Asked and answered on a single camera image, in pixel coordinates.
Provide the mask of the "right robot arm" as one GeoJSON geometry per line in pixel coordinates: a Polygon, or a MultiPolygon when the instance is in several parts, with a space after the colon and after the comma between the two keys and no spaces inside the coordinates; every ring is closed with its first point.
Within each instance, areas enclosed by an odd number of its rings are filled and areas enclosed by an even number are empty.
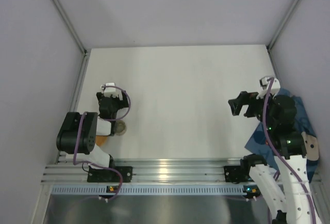
{"type": "Polygon", "coordinates": [[[247,155],[240,165],[256,183],[272,223],[321,223],[309,186],[305,141],[294,127],[295,101],[287,95],[257,95],[242,91],[228,104],[233,116],[239,115],[246,105],[245,117],[265,121],[266,143],[272,149],[282,185],[278,185],[261,155],[247,155]]]}

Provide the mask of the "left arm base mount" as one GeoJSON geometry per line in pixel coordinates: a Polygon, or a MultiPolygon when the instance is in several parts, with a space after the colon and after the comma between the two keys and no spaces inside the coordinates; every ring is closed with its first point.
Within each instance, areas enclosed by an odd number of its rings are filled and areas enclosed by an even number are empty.
{"type": "MultiPolygon", "coordinates": [[[[129,183],[133,176],[133,167],[131,166],[116,166],[117,170],[123,178],[123,183],[129,183]]],[[[88,183],[119,183],[120,177],[117,173],[105,169],[89,168],[87,177],[88,183]]]]}

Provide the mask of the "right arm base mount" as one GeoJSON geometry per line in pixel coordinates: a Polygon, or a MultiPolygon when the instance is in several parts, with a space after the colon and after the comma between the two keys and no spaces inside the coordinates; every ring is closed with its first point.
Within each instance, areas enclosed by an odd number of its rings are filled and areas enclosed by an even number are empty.
{"type": "Polygon", "coordinates": [[[242,166],[224,166],[223,169],[227,183],[240,184],[252,181],[248,175],[248,170],[242,166]]]}

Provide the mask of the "round woven bamboo plate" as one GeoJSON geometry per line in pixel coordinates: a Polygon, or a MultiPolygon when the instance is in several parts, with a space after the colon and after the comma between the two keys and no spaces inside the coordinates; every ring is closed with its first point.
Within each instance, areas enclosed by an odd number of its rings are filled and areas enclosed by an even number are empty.
{"type": "Polygon", "coordinates": [[[106,144],[107,140],[108,140],[108,136],[96,136],[95,144],[101,147],[104,144],[106,144]]]}

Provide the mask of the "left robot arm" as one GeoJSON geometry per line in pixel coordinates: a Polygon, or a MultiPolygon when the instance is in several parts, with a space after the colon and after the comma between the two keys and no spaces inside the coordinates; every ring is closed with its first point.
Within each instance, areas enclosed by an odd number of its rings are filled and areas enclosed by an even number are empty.
{"type": "Polygon", "coordinates": [[[99,113],[68,112],[59,130],[56,147],[60,152],[73,155],[74,164],[88,163],[95,169],[115,168],[114,159],[104,152],[97,142],[108,137],[121,135],[126,125],[117,119],[121,109],[129,109],[125,91],[118,93],[98,92],[99,113]]]}

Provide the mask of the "small woven cup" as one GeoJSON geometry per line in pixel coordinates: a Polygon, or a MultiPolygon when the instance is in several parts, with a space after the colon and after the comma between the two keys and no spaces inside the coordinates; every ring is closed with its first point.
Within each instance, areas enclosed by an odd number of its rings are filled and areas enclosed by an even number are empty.
{"type": "Polygon", "coordinates": [[[117,136],[122,136],[127,131],[127,125],[123,120],[119,120],[115,122],[114,125],[114,134],[117,136]]]}

